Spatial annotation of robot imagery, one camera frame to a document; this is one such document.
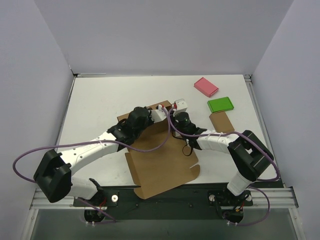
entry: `cardboard piece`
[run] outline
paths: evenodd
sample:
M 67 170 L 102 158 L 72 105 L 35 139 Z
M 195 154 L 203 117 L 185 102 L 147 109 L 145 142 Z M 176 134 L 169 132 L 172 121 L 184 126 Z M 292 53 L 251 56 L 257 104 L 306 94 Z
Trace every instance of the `cardboard piece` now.
M 171 108 L 168 101 L 163 101 L 148 108 L 155 109 L 159 104 L 167 109 Z M 125 119 L 129 114 L 119 116 L 118 121 Z M 132 144 L 138 149 L 152 149 L 160 145 L 168 134 L 168 122 L 164 120 L 148 127 Z M 133 182 L 140 186 L 134 189 L 141 199 L 148 199 L 185 183 L 196 179 L 200 174 L 198 158 L 193 152 L 185 156 L 182 152 L 185 142 L 173 138 L 152 152 L 137 152 L 129 150 L 125 153 Z
M 218 133 L 227 134 L 235 130 L 225 111 L 212 113 L 209 118 Z

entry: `screw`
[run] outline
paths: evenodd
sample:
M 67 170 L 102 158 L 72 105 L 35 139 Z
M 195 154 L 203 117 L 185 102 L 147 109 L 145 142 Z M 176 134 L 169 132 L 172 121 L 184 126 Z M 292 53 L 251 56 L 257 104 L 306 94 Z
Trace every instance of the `screw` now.
M 211 194 L 211 195 L 209 196 L 209 201 L 210 201 L 210 202 L 214 202 L 214 201 L 215 201 L 215 195 Z

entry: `green box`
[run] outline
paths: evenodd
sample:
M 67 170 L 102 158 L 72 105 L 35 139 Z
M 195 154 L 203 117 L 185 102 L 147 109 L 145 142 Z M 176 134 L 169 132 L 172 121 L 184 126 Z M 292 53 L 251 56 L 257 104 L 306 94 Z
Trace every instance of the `green box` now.
M 235 108 L 228 96 L 209 100 L 208 106 L 210 108 L 211 113 L 228 111 Z

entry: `red wire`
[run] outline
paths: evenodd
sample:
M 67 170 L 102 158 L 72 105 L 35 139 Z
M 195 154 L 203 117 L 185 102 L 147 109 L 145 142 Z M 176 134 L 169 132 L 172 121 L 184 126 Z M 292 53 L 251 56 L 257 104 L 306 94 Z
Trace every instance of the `red wire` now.
M 241 205 L 240 209 L 242 209 L 242 208 L 244 207 L 244 205 L 245 205 L 245 202 L 243 201 L 243 203 L 242 203 L 242 205 Z
M 107 202 L 107 198 L 105 197 L 102 203 L 100 203 L 99 205 L 100 209 L 106 204 L 106 202 Z

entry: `cardboard sheet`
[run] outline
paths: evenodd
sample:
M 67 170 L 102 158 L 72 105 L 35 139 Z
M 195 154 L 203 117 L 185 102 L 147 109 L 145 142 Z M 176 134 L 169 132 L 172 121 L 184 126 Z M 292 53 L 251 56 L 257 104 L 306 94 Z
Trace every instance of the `cardboard sheet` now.
M 168 101 L 149 106 L 155 109 L 158 104 L 170 109 Z M 119 116 L 118 121 L 128 117 Z M 168 122 L 164 120 L 148 127 L 132 145 L 139 149 L 152 149 L 160 145 L 168 134 Z M 141 199 L 148 199 L 180 185 L 196 179 L 200 174 L 198 158 L 193 152 L 185 156 L 182 152 L 185 142 L 173 138 L 158 150 L 152 152 L 137 152 L 130 150 L 125 154 L 133 182 L 140 186 L 134 189 Z
M 212 113 L 209 118 L 218 133 L 227 134 L 235 130 L 225 111 Z

